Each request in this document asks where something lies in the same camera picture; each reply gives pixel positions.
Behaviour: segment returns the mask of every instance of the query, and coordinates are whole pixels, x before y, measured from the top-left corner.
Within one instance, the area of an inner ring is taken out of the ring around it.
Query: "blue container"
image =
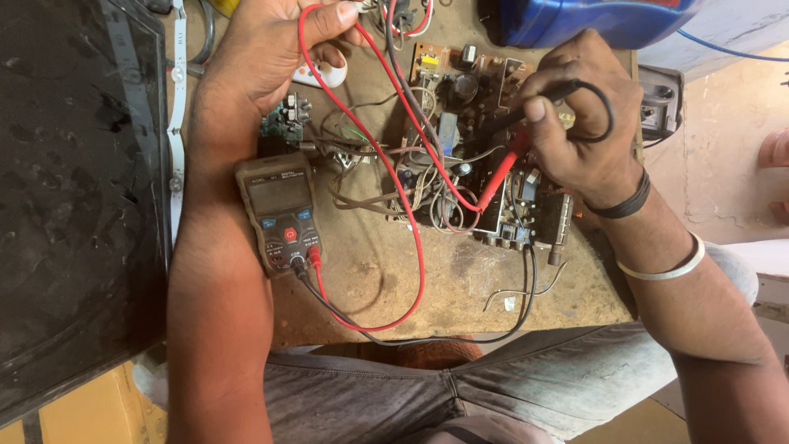
[[[665,39],[702,0],[500,0],[504,43],[554,47],[587,28],[613,47],[641,49]]]

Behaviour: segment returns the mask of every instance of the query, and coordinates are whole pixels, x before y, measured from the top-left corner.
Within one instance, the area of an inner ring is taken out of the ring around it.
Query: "workbench surface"
[[[203,18],[197,1],[186,3],[191,57],[203,45]],[[216,12],[215,15],[218,42],[227,27],[227,19]],[[491,17],[480,20],[480,17],[488,15]],[[478,47],[480,53],[517,58],[536,68],[548,50],[497,47],[492,43],[496,41],[497,15],[496,12],[478,11],[475,2],[463,0],[455,1],[450,7],[436,5],[430,29],[418,38],[406,39],[405,49],[398,53],[403,70],[410,68],[413,45],[417,40],[453,47],[471,43]],[[361,18],[361,23],[370,30],[378,46],[385,47],[383,37],[374,29],[374,20],[377,16],[368,13]],[[172,14],[164,17],[163,21],[168,29],[167,35],[172,36]],[[168,54],[172,57],[170,38],[167,45]],[[334,90],[341,100],[349,105],[380,101],[394,91],[371,50],[342,43],[339,46],[349,64],[345,83]],[[616,52],[627,71],[633,73],[635,51]],[[168,83],[172,108],[172,82]],[[196,79],[190,77],[190,94],[195,87]],[[334,127],[339,113],[322,90],[294,84],[291,91],[298,91],[313,105],[310,111],[312,124],[305,132],[305,140],[320,135],[321,126]],[[406,118],[402,105],[392,100],[385,106],[365,107],[357,111],[358,117],[374,136],[379,137],[379,141],[399,146]],[[419,273],[413,235],[405,224],[388,222],[378,213],[336,209],[327,191],[327,183],[339,173],[339,165],[334,161],[315,165],[316,216],[320,218],[326,250],[323,281],[328,297],[359,325],[378,326],[392,322],[408,310],[417,295]],[[356,199],[375,197],[382,194],[381,184],[386,182],[386,178],[380,162],[361,165],[343,181],[342,192]],[[577,202],[576,211],[582,210]],[[632,305],[626,305],[620,299],[621,295],[630,300],[629,291],[616,268],[608,241],[594,227],[594,216],[589,212],[584,214],[581,219],[573,219],[570,239],[563,251],[563,262],[568,262],[566,269],[551,291],[535,297],[531,314],[523,325],[524,330],[606,325],[633,319],[632,310],[628,310]],[[499,289],[526,288],[526,266],[530,286],[530,259],[515,250],[485,246],[470,235],[445,235],[431,228],[420,228],[420,233],[426,275],[421,305],[401,325],[378,332],[377,337],[389,340],[511,329],[518,318],[520,295],[517,295],[512,311],[506,311],[504,306],[504,298],[512,294],[497,296],[487,311],[483,312],[483,308],[488,297]],[[548,250],[538,249],[538,292],[548,287],[558,270],[558,267],[548,265],[547,260]],[[271,287],[275,298],[274,348],[366,341],[360,334],[337,323],[294,277],[274,280]]]

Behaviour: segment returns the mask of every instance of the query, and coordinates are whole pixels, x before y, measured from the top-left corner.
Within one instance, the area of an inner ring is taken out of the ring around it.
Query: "multimeter power button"
[[[282,236],[285,238],[288,243],[296,242],[296,229],[293,227],[285,228],[285,231],[282,233]]]

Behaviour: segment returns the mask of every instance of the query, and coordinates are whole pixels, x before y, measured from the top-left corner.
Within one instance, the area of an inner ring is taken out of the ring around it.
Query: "gray pants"
[[[752,303],[741,258],[707,251]],[[393,442],[458,416],[504,415],[561,442],[606,423],[677,374],[640,322],[527,333],[466,365],[422,371],[334,356],[271,353],[264,396],[275,442]]]

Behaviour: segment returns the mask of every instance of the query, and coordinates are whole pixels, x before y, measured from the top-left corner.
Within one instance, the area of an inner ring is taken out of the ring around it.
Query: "hand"
[[[302,7],[320,0],[242,0],[219,49],[200,83],[203,96],[214,96],[266,115],[282,100],[294,71],[303,62],[297,25]],[[327,3],[305,20],[310,55],[335,68],[344,66],[337,48],[326,40],[343,35],[352,44],[366,43],[353,29],[357,9],[352,2]]]
[[[576,77],[600,88],[611,101],[614,130],[602,142],[567,140],[568,134],[597,137],[608,127],[605,107],[594,93],[582,89],[565,99],[576,114],[568,131],[553,103],[538,96]],[[641,166],[630,154],[630,143],[644,92],[627,75],[597,31],[587,29],[545,55],[521,91],[524,97],[531,97],[525,102],[524,111],[532,123],[537,162],[548,177],[577,190],[596,208],[612,207],[635,193]]]

